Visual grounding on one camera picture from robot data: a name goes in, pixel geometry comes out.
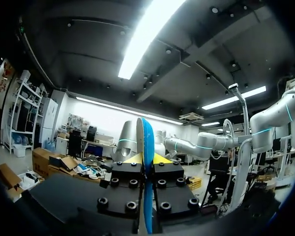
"cardboard box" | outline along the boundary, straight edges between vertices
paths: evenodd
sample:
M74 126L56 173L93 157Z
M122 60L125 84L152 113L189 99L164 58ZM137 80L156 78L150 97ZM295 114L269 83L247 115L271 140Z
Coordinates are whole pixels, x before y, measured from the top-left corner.
M90 182L93 182L93 183L100 183L100 178L99 179L91 179L89 177L83 177L83 176L80 176L78 174L74 175L73 176L74 178L79 178L79 179L82 179L82 180L86 180L86 181L90 181Z
M65 168L66 171L72 171L73 168L78 165L78 163L71 156L64 157L61 161L62 167Z
M76 175L75 171L67 171L63 167L57 167L57 166L49 165L48 166L48 175L51 176L54 173L60 173L60 174L70 175L70 176Z
M40 147L34 149L32 152L33 170L44 178L48 177L48 165L50 156L61 158L65 157L61 154L52 153Z
M0 180L6 187L8 197L14 201L19 199L23 189L18 187L22 181L7 164L0 165Z

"table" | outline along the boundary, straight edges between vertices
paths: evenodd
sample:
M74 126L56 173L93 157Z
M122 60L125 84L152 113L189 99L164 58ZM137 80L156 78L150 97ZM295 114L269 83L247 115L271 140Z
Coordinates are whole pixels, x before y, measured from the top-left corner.
M84 155L85 155L85 151L88 148L88 146L97 146L97 147L103 147L103 148L111 148L112 151L114 151L114 148L117 148L117 146L112 146L112 145L108 145L108 144L100 144L100 143L96 143L96 142L92 142L92 141L88 141L85 139L82 139L82 143L85 143L84 149L82 151L82 160L84 159Z

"ceiling light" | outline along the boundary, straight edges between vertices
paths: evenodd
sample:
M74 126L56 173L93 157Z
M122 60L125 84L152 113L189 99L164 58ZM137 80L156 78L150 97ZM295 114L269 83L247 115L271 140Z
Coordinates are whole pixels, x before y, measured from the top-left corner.
M95 101L84 99L84 98L81 98L81 97L77 97L77 99L81 100L81 101L93 103L93 104L96 104L96 105L99 105L99 106L108 107L108 108L123 111L123 112L128 112L128 113L140 116L140 117L147 117L147 118L150 118L150 119L156 119L156 120L165 121L165 122L169 122L169 123L172 123L172 124L178 124L178 125L183 124L183 123L178 122L178 121L174 121L174 120L170 120L170 119L166 119L166 118L162 118L162 117L157 117L157 116L153 116L153 115L148 115L148 114L144 114L144 113L141 113L141 112L135 112L135 111L132 111L132 110L127 110L127 109L124 109L124 108L115 107L115 106L108 105L108 104L105 104L105 103L95 102Z
M217 129L217 131L223 132L223 129ZM226 133L230 133L230 131L226 130Z
M216 124L220 124L220 122L206 123L206 124L202 124L202 126L210 126L210 125L216 125Z
M259 94L259 93L262 93L262 92L265 92L265 91L266 91L266 87L263 86L263 87L260 87L260 88L256 88L254 90L251 90L249 92L245 92L245 93L242 94L242 96L244 98L248 98L248 97L251 97L253 95L256 95L256 94ZM206 105L206 106L202 107L202 109L209 110L209 109L212 109L212 108L215 108L215 107L219 107L219 106L223 106L225 104L229 104L229 103L235 102L235 101L238 101L238 97L236 97L236 96L230 97L230 98L227 98L227 99L224 99L224 100L219 101L219 102L212 103L210 105Z
M218 9L216 7L212 7L211 8L211 11L214 13L214 14L217 14L218 13Z
M186 0L154 0L140 20L127 47L118 77L130 80L151 42Z

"ceiling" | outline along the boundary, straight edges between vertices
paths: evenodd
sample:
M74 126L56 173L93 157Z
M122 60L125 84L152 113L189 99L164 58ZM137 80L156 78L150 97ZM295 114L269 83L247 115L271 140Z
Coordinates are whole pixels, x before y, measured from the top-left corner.
M251 116L278 99L280 78L295 76L294 50L261 1L187 0L149 46L131 79L121 80L125 49L150 2L34 3L23 15L23 27L37 68L56 89L175 119L196 112L205 117L202 122L242 122L236 102L201 109L231 96L225 91L233 83L241 92L266 86L265 93L247 98Z

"white robotic arm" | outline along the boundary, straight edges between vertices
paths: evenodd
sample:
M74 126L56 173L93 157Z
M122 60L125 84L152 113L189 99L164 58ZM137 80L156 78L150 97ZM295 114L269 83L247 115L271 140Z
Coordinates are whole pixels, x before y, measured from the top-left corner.
M295 87L268 109L250 119L254 153L270 150L273 143L272 127L280 127L295 119Z

